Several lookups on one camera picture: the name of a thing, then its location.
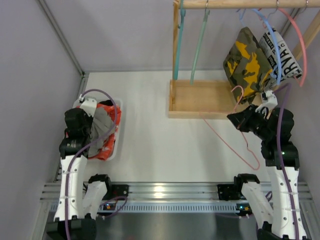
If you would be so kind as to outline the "camouflage yellow trousers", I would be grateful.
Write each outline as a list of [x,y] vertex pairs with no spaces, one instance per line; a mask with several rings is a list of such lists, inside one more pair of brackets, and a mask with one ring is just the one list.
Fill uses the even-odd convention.
[[273,71],[256,37],[243,27],[223,61],[225,75],[233,96],[240,104],[252,103],[262,92]]

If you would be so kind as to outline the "grey trousers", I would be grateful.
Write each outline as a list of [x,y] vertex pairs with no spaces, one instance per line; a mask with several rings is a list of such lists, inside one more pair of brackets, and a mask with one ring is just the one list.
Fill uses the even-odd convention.
[[109,116],[108,112],[103,107],[97,108],[91,126],[90,140],[92,142],[98,138],[99,140],[89,147],[89,158],[94,158],[100,153],[104,147],[105,141],[109,139],[111,134],[115,133],[115,130],[114,121]]

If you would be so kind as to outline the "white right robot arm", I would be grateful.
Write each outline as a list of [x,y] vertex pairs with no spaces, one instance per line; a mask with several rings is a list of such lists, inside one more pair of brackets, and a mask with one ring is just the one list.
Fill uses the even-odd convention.
[[234,177],[237,191],[248,201],[257,224],[259,240],[306,240],[298,193],[299,152],[291,141],[294,115],[276,107],[265,116],[256,105],[227,118],[242,133],[261,139],[261,154],[270,178],[272,198],[268,200],[255,174]]

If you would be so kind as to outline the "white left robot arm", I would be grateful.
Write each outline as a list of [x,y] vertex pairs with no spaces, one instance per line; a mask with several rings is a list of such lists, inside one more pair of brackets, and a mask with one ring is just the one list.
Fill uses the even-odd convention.
[[46,233],[53,240],[94,240],[96,216],[110,188],[110,179],[106,174],[96,174],[89,179],[87,190],[83,190],[93,117],[76,107],[65,112],[64,120],[66,129],[59,146],[60,195]]

